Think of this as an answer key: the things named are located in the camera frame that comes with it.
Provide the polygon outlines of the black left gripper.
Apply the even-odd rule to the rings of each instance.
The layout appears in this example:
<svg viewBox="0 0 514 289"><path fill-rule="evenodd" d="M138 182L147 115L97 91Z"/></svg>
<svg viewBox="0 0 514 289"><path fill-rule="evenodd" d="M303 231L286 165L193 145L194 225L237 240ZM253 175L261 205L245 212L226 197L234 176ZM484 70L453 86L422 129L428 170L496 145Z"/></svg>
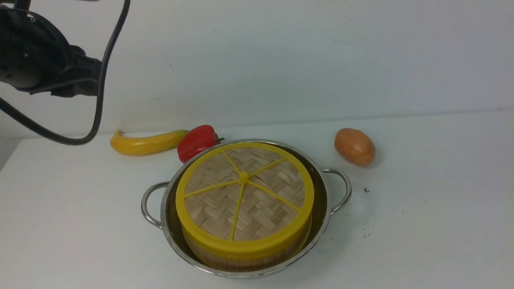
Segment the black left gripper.
<svg viewBox="0 0 514 289"><path fill-rule="evenodd" d="M88 57L82 48L68 45L50 57L37 55L34 60L39 65L41 79L28 89L29 94L49 92L63 98L98 95L102 62Z"/></svg>

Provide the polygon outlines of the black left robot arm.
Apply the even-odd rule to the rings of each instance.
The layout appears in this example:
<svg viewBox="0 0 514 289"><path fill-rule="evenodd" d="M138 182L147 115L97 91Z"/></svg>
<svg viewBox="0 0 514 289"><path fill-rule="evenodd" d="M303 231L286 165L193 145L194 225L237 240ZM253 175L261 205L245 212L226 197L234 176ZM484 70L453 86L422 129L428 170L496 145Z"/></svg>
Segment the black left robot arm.
<svg viewBox="0 0 514 289"><path fill-rule="evenodd" d="M28 94L97 96L102 62L72 45L29 0L2 0L0 80Z"/></svg>

